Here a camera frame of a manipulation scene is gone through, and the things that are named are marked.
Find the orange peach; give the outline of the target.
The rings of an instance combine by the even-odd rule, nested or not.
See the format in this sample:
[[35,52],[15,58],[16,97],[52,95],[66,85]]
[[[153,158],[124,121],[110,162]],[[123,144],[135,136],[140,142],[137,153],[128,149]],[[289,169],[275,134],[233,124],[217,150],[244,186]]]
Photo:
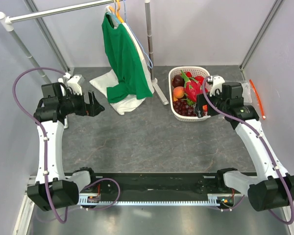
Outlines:
[[179,86],[173,89],[173,96],[177,99],[182,99],[184,97],[184,87]]

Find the clear orange zip bag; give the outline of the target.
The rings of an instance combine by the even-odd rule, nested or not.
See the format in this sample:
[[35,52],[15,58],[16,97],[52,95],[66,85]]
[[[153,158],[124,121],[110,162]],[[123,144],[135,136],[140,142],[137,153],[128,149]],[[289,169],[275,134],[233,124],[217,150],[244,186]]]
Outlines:
[[258,91],[253,83],[253,81],[250,79],[247,82],[242,83],[243,87],[243,98],[244,102],[246,104],[252,104],[253,100],[255,99],[257,101],[257,106],[259,108],[259,111],[261,113],[261,118],[265,120],[267,117],[264,112],[263,104],[261,102],[260,96],[258,94]]

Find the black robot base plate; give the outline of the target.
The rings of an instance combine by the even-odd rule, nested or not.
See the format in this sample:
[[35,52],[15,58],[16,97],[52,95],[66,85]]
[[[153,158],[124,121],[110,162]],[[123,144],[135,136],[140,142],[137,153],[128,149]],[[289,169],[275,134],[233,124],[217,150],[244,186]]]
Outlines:
[[81,196],[100,196],[113,201],[199,201],[209,194],[232,195],[216,172],[149,172],[98,173],[91,172],[91,182],[106,178],[95,186],[84,189]]

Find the pink dragon fruit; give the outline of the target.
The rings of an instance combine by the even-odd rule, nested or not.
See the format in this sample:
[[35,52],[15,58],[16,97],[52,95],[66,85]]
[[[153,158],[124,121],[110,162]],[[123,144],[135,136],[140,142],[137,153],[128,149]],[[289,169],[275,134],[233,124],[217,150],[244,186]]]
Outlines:
[[184,93],[190,101],[196,102],[197,96],[203,94],[202,85],[188,74],[181,70],[181,76],[184,79]]

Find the purple grape bunch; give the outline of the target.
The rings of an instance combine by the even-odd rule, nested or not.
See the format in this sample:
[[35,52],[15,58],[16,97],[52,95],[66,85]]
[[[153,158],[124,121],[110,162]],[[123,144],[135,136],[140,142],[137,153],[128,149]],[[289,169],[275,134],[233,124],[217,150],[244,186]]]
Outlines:
[[195,103],[189,99],[179,99],[173,102],[173,109],[176,113],[185,117],[196,117]]

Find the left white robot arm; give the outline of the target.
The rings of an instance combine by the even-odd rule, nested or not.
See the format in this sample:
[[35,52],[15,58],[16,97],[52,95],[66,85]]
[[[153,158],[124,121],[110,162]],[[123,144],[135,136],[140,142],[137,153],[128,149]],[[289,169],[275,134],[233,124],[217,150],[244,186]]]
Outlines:
[[40,99],[33,118],[38,121],[39,166],[35,184],[27,188],[28,197],[43,211],[76,205],[79,193],[94,192],[98,187],[91,169],[83,167],[67,179],[62,163],[62,137],[65,118],[70,114],[95,117],[105,110],[94,92],[88,93],[89,102],[73,86],[56,82],[41,87]]

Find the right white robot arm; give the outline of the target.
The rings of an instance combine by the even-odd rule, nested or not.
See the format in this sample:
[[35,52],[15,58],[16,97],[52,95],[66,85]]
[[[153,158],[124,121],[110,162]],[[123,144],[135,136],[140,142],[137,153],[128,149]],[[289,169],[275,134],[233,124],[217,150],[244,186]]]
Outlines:
[[219,192],[233,188],[248,197],[260,212],[294,206],[294,175],[281,164],[263,132],[259,116],[252,105],[245,105],[243,87],[239,82],[204,82],[209,90],[197,96],[196,113],[221,114],[243,141],[256,170],[256,177],[237,169],[218,171],[214,182]]

